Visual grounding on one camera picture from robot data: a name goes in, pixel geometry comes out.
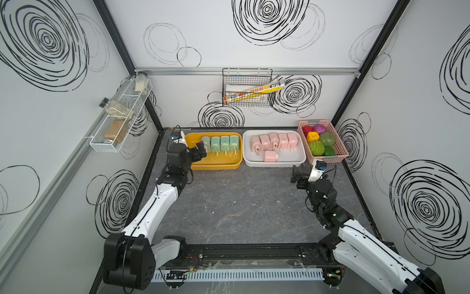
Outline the white plastic storage tray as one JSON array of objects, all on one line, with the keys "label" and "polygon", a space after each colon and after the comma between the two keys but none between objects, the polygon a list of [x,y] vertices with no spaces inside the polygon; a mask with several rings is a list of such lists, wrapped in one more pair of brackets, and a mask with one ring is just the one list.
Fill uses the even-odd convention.
[{"label": "white plastic storage tray", "polygon": [[291,151],[288,147],[283,151],[277,149],[276,152],[279,154],[278,162],[264,162],[264,152],[260,151],[259,155],[256,156],[255,153],[252,153],[250,148],[250,138],[254,135],[269,135],[270,132],[276,133],[289,133],[295,131],[285,131],[285,130],[248,130],[245,131],[242,136],[242,149],[243,149],[243,157],[245,163],[249,167],[292,167],[292,166],[300,166],[306,161],[306,153],[305,149],[301,142],[301,136],[298,134],[299,143],[294,151]]}]

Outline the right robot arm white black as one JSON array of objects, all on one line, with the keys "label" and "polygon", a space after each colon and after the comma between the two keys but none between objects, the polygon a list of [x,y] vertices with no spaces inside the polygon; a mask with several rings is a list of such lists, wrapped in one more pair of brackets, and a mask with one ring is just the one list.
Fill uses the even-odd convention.
[{"label": "right robot arm white black", "polygon": [[319,223],[330,231],[319,243],[319,256],[353,270],[382,294],[443,294],[440,275],[419,268],[393,251],[337,203],[337,191],[323,161],[309,173],[293,166],[291,182],[305,190],[305,202]]}]

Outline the yellow plastic storage tray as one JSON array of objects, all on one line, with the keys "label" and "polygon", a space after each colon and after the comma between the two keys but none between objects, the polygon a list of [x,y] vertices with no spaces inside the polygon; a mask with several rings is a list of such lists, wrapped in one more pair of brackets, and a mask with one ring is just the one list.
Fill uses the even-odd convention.
[{"label": "yellow plastic storage tray", "polygon": [[238,169],[243,160],[242,151],[242,137],[236,132],[192,132],[186,134],[185,140],[189,148],[196,146],[198,142],[202,141],[204,136],[236,136],[239,139],[239,150],[237,154],[233,150],[229,150],[227,154],[221,152],[219,155],[216,153],[209,153],[207,157],[192,164],[192,170],[235,170]]}]

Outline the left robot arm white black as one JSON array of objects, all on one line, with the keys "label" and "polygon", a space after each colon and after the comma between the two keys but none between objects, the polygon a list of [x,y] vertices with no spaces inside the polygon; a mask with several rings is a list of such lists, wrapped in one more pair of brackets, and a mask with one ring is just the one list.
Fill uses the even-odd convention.
[{"label": "left robot arm white black", "polygon": [[144,290],[160,267],[168,262],[186,261],[185,238],[166,236],[155,245],[151,242],[166,212],[192,177],[192,164],[207,155],[203,142],[192,148],[184,143],[169,147],[167,163],[150,199],[129,225],[105,240],[102,265],[105,284],[122,287],[127,293]]}]

